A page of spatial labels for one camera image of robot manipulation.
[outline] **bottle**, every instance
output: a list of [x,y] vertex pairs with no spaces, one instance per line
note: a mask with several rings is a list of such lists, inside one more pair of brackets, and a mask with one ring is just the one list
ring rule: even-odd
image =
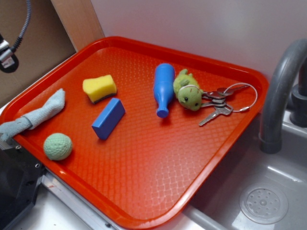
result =
[[156,112],[160,118],[168,116],[167,105],[174,97],[174,79],[175,70],[172,65],[163,63],[155,69],[153,95],[159,105]]

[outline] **faucet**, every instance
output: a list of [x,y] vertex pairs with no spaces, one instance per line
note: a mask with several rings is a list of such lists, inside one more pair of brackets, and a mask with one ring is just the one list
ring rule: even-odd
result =
[[[293,87],[297,75],[298,84]],[[286,108],[291,111],[293,124],[307,127],[307,39],[294,41],[273,73],[261,115],[261,151],[277,153],[281,150]]]

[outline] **dish cloth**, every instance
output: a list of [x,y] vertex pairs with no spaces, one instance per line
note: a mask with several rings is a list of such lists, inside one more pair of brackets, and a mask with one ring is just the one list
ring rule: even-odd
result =
[[58,114],[65,105],[65,91],[60,89],[56,91],[43,105],[43,107],[33,110],[15,121],[10,121],[0,125],[0,133],[2,141],[7,141],[16,134],[25,131],[26,129],[34,129],[42,122],[49,120]]

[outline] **key ring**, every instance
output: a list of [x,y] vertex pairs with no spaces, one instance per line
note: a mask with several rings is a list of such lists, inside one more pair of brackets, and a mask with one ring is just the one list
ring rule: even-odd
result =
[[251,84],[240,82],[240,83],[236,83],[236,84],[233,84],[233,85],[229,86],[223,93],[226,93],[227,90],[229,90],[231,87],[236,86],[236,85],[248,85],[248,86],[250,86],[255,91],[255,94],[256,94],[256,98],[255,98],[254,102],[250,106],[243,107],[243,108],[241,108],[239,110],[233,110],[233,112],[235,112],[235,113],[241,113],[241,112],[247,111],[248,109],[250,109],[251,107],[254,106],[254,104],[256,103],[256,101],[258,99],[258,92],[255,89],[255,87],[252,86]]

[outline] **sink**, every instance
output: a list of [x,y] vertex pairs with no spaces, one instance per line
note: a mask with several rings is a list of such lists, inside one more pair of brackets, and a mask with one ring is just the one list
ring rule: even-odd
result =
[[283,122],[282,150],[266,154],[259,149],[259,127],[260,115],[191,200],[216,223],[205,229],[306,229],[307,130]]

